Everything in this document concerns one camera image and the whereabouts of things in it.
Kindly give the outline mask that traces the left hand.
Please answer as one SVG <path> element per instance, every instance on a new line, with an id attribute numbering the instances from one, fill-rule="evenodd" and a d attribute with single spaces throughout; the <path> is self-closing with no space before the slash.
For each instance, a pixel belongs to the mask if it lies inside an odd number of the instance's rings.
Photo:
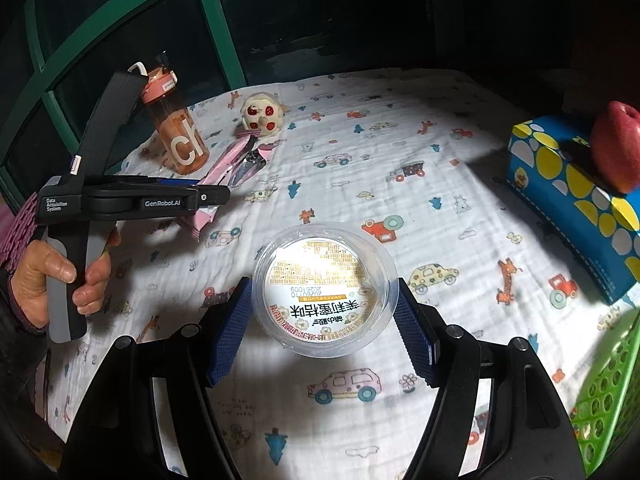
<path id="1" fill-rule="evenodd" d="M 112 273 L 110 248 L 120 243 L 119 232 L 112 229 L 104 251 L 85 272 L 85 284 L 73 293 L 73 304 L 81 315 L 92 315 L 102 307 Z M 72 284 L 77 278 L 73 263 L 42 240 L 27 248 L 9 279 L 9 291 L 18 318 L 29 330 L 43 330 L 49 324 L 47 278 Z"/>

